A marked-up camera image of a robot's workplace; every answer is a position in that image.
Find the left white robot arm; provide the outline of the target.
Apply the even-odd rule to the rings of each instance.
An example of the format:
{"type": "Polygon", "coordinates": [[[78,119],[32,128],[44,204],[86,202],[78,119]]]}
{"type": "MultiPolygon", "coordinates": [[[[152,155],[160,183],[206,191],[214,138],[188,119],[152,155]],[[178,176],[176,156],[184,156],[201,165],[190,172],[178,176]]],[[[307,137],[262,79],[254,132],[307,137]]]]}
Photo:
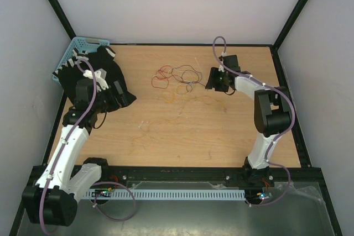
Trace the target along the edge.
{"type": "Polygon", "coordinates": [[[50,162],[36,183],[25,187],[22,200],[32,223],[69,226],[75,219],[77,205],[89,188],[110,180],[110,170],[92,162],[85,163],[75,175],[75,161],[100,113],[129,106],[136,97],[123,82],[107,82],[97,77],[82,78],[74,88],[73,103],[63,117],[58,145],[50,162]]]}

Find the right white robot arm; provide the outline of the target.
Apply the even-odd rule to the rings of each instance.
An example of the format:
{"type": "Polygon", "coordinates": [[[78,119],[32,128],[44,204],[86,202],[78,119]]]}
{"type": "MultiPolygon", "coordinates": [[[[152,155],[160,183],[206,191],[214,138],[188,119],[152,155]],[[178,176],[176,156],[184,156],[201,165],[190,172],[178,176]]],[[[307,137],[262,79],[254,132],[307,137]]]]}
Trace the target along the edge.
{"type": "Polygon", "coordinates": [[[261,180],[260,170],[270,165],[269,158],[282,133],[293,125],[294,108],[290,106],[285,87],[271,87],[249,72],[241,71],[236,55],[223,53],[218,60],[220,65],[211,68],[205,88],[224,93],[232,89],[254,101],[253,117],[258,133],[253,149],[246,157],[248,168],[242,171],[243,182],[253,186],[261,180]]]}

